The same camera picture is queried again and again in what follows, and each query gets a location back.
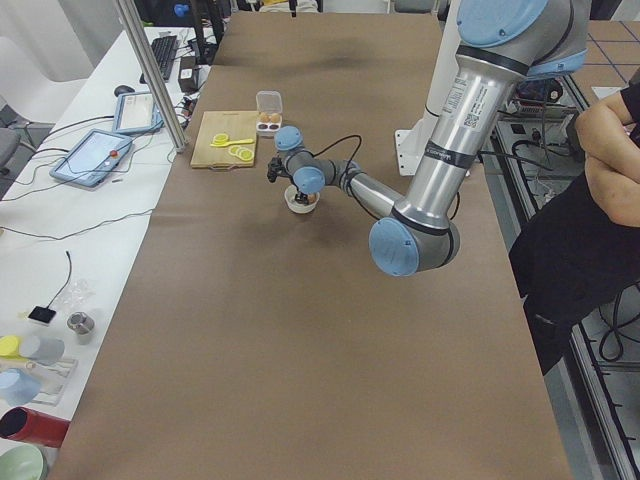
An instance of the black box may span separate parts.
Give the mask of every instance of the black box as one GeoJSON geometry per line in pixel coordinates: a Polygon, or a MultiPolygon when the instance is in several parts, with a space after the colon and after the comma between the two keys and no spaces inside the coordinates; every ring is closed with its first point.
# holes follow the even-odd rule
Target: black box
{"type": "Polygon", "coordinates": [[[195,93],[198,91],[198,71],[196,57],[182,57],[180,59],[178,84],[183,93],[195,93]]]}

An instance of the red cup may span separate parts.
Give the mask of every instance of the red cup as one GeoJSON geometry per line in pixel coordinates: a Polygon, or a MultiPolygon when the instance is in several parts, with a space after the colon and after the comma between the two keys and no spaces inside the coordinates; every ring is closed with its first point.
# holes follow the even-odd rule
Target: red cup
{"type": "Polygon", "coordinates": [[[68,428],[67,420],[25,407],[12,408],[0,418],[0,437],[45,447],[60,448],[68,428]]]}

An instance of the aluminum rail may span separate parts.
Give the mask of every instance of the aluminum rail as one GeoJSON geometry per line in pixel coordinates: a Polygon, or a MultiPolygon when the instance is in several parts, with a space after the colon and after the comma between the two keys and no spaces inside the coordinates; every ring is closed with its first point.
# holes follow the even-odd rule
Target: aluminum rail
{"type": "Polygon", "coordinates": [[[142,28],[142,20],[138,14],[138,9],[133,0],[114,0],[114,4],[120,17],[120,22],[127,32],[133,51],[138,58],[144,78],[149,85],[151,95],[160,109],[160,114],[167,130],[169,130],[176,152],[182,152],[187,144],[187,139],[173,108],[160,68],[149,45],[149,40],[142,28]]]}

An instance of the white desk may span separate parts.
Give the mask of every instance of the white desk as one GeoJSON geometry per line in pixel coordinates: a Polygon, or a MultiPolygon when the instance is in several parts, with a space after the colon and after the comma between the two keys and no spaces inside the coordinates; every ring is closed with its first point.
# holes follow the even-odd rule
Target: white desk
{"type": "MultiPolygon", "coordinates": [[[[147,29],[147,34],[152,40],[167,30],[152,28],[147,29]]],[[[191,38],[189,29],[173,29],[172,33],[178,35],[181,45],[191,38]]],[[[179,50],[178,56],[186,52],[186,49],[179,50]]],[[[176,61],[171,80],[167,83],[174,105],[183,96],[177,82],[178,64],[176,61]]],[[[54,129],[91,117],[112,115],[116,105],[113,94],[116,86],[125,84],[137,91],[148,90],[146,85],[139,83],[139,76],[140,67],[123,32],[54,129]]],[[[102,120],[66,129],[48,138],[41,148],[70,149],[89,129],[110,130],[111,125],[111,120],[102,120]]],[[[173,144],[163,128],[153,136],[137,138],[132,151],[138,149],[133,157],[130,153],[117,169],[126,173],[110,174],[93,191],[61,184],[16,201],[0,202],[0,225],[38,235],[61,237],[105,220],[153,209],[171,168],[173,144]]],[[[59,158],[46,156],[50,153],[36,155],[18,180],[30,182],[38,166],[59,158]]],[[[33,184],[14,184],[5,195],[5,200],[56,185],[57,182],[48,172],[49,167],[44,166],[35,172],[33,184]]],[[[78,361],[77,369],[56,406],[29,403],[27,407],[65,419],[72,418],[144,238],[148,221],[149,215],[135,216],[60,241],[32,238],[9,231],[0,236],[0,336],[37,333],[61,338],[66,346],[65,357],[78,361]],[[39,325],[27,319],[27,315],[34,306],[47,305],[63,285],[68,272],[67,250],[73,262],[73,275],[70,286],[59,298],[71,297],[68,293],[74,287],[76,294],[69,304],[54,302],[52,308],[58,312],[56,317],[49,326],[39,325]],[[67,318],[75,311],[84,311],[95,320],[96,327],[88,344],[81,344],[77,335],[66,326],[67,318]]],[[[0,415],[9,408],[0,399],[0,415]]],[[[0,439],[0,453],[17,445],[17,442],[0,439]]],[[[55,457],[55,451],[51,449],[47,449],[46,454],[50,462],[55,457]]]]}

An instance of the crossed arms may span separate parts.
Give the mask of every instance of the crossed arms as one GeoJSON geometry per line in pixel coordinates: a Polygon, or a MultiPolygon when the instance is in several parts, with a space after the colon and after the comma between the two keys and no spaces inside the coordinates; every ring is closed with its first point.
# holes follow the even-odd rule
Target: crossed arms
{"type": "Polygon", "coordinates": [[[620,93],[600,100],[576,122],[594,201],[617,224],[640,227],[640,148],[624,131],[634,122],[620,93]]]}

